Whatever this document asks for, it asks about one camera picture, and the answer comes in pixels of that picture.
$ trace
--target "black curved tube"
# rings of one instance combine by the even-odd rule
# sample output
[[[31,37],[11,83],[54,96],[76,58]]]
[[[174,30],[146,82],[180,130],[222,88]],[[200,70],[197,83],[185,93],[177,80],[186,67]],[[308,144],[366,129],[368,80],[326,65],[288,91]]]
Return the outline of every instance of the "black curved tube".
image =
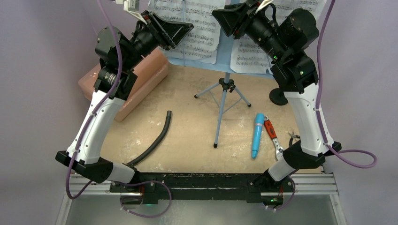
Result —
[[[132,161],[128,162],[128,166],[136,166],[138,163],[140,163],[145,157],[147,157],[155,148],[159,145],[159,143],[163,140],[164,136],[166,136],[166,133],[168,131],[168,128],[170,126],[170,121],[171,121],[171,111],[167,111],[166,115],[166,122],[164,123],[163,130],[161,134],[156,138],[156,140],[149,146],[147,150],[145,150],[141,155],[139,155],[137,158],[133,159]]]

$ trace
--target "blue cylinder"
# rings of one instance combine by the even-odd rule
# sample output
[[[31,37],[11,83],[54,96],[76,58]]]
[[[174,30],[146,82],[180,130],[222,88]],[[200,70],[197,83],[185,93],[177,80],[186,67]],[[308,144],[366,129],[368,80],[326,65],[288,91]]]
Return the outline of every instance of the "blue cylinder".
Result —
[[[264,114],[258,113],[254,121],[254,134],[252,141],[252,158],[257,157],[260,148],[262,126],[264,124]]]

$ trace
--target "sheet music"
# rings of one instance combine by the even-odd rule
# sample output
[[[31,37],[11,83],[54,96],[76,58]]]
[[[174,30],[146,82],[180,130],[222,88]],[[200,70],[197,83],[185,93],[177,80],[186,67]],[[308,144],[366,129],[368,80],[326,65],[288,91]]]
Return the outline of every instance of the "sheet music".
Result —
[[[148,10],[162,19],[192,23],[194,28],[167,57],[215,63],[221,27],[211,15],[224,8],[225,0],[150,0]]]
[[[280,25],[285,18],[296,8],[310,11],[316,20],[319,19],[326,0],[275,0],[276,21]],[[271,19],[272,10],[266,11],[267,18]],[[231,54],[231,69],[237,73],[271,74],[272,60],[258,47],[247,35],[239,40],[234,40]]]

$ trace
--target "purple cable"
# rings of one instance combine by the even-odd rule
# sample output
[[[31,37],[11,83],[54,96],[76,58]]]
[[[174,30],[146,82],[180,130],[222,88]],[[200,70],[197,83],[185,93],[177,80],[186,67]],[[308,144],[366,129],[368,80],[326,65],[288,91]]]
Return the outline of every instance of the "purple cable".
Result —
[[[115,90],[117,84],[119,83],[120,76],[121,76],[121,74],[122,74],[122,51],[121,51],[121,49],[120,49],[119,42],[117,41],[116,32],[115,32],[115,30],[113,29],[112,23],[111,23],[111,21],[110,21],[108,15],[106,14],[104,8],[102,7],[102,4],[101,4],[100,0],[97,0],[97,3],[98,3],[99,8],[101,9],[102,14],[103,14],[104,17],[105,17],[105,20],[106,20],[107,23],[108,23],[108,27],[109,27],[109,29],[110,29],[110,31],[111,31],[111,33],[112,33],[112,37],[113,37],[113,39],[114,39],[114,41],[115,41],[115,46],[116,46],[116,51],[117,51],[117,61],[118,61],[119,65],[118,65],[118,68],[117,68],[117,75],[116,75],[114,84],[113,84],[112,87],[109,89],[108,93],[107,93],[107,94],[98,102],[98,104],[94,107],[94,109],[93,109],[91,115],[88,117],[86,123],[84,124],[84,126],[83,126],[83,128],[82,128],[82,131],[80,132],[80,135],[79,135],[79,137],[78,137],[78,139],[77,139],[77,142],[76,142],[76,146],[75,146],[75,150],[76,150],[76,151],[79,151],[79,147],[80,147],[80,145],[81,145],[81,143],[82,143],[82,139],[83,139],[83,137],[84,137],[84,135],[85,135],[85,133],[86,133],[86,131],[87,131],[87,129],[88,129],[89,124],[91,123],[91,120],[93,119],[93,115],[95,115],[95,113],[98,111],[98,109],[102,106],[102,103],[104,103],[105,100],[106,100],[106,99],[111,95],[111,93]],[[79,196],[81,195],[81,193],[82,193],[82,192],[89,186],[89,184],[92,182],[92,181],[89,181],[89,182],[82,188],[82,190],[80,190],[80,192],[79,192],[77,195],[72,196],[72,194],[70,193],[70,189],[69,189],[69,179],[70,179],[70,173],[72,172],[72,165],[73,165],[73,162],[75,161],[75,158],[76,158],[76,156],[77,156],[76,151],[73,153],[72,158],[70,159],[70,163],[69,163],[69,166],[68,166],[68,174],[67,174],[67,177],[66,177],[66,180],[65,180],[66,194],[67,194],[67,196],[68,196],[70,199],[76,199],[77,197],[79,197]]]
[[[139,213],[136,213],[136,212],[133,212],[133,211],[130,211],[130,210],[126,209],[126,208],[123,206],[123,202],[122,202],[123,199],[121,198],[121,199],[120,199],[120,205],[121,205],[122,209],[125,210],[125,211],[128,212],[128,213],[131,213],[131,214],[136,215],[136,216],[139,216],[139,217],[144,217],[144,218],[155,218],[155,217],[159,217],[159,216],[165,214],[166,211],[167,211],[167,210],[170,208],[170,206],[171,206],[171,192],[170,192],[170,189],[169,189],[165,184],[163,184],[162,182],[159,182],[159,181],[157,181],[157,180],[150,180],[150,181],[145,181],[145,182],[141,182],[141,183],[138,183],[138,184],[124,184],[124,183],[120,183],[120,182],[117,182],[117,183],[118,183],[118,184],[121,184],[121,185],[123,185],[123,186],[127,186],[127,187],[135,187],[135,186],[139,186],[139,185],[143,185],[143,184],[148,184],[148,183],[158,183],[158,184],[163,185],[163,186],[165,187],[165,189],[167,190],[167,192],[168,192],[169,202],[168,202],[168,205],[167,205],[167,207],[165,208],[165,210],[163,210],[161,213],[158,213],[158,214],[155,214],[155,215],[151,215],[151,216],[149,216],[149,215],[142,215],[142,214],[139,214]]]
[[[318,70],[319,70],[319,89],[318,89],[318,94],[316,95],[315,108],[317,109],[316,110],[316,117],[317,117],[317,120],[318,120],[318,123],[319,123],[319,127],[321,129],[323,141],[325,143],[328,143],[328,138],[326,136],[325,128],[323,126],[323,122],[322,122],[322,118],[321,118],[321,112],[319,111],[319,107],[321,105],[322,84],[323,84],[322,66],[321,66],[321,43],[322,43],[323,34],[325,32],[326,24],[328,23],[329,16],[330,16],[330,13],[332,12],[332,9],[333,9],[333,6],[335,4],[335,1],[336,0],[331,0],[330,7],[329,7],[328,12],[327,12],[326,17],[325,17],[325,21],[323,22],[323,25],[322,25],[321,33],[319,34],[318,46],[317,46],[317,49],[316,49],[316,57],[317,57]],[[371,168],[371,167],[373,167],[373,166],[375,166],[377,164],[377,157],[376,157],[375,154],[373,154],[371,152],[364,151],[364,150],[343,150],[343,151],[340,151],[340,153],[348,153],[348,152],[364,153],[364,154],[370,155],[373,158],[373,162],[371,164],[361,165],[361,164],[354,163],[354,162],[342,157],[338,152],[336,152],[336,150],[333,149],[332,146],[330,146],[330,145],[326,145],[326,146],[339,159],[341,159],[343,162],[345,162],[345,163],[347,163],[349,165],[352,165],[354,167],[367,169],[367,168]]]

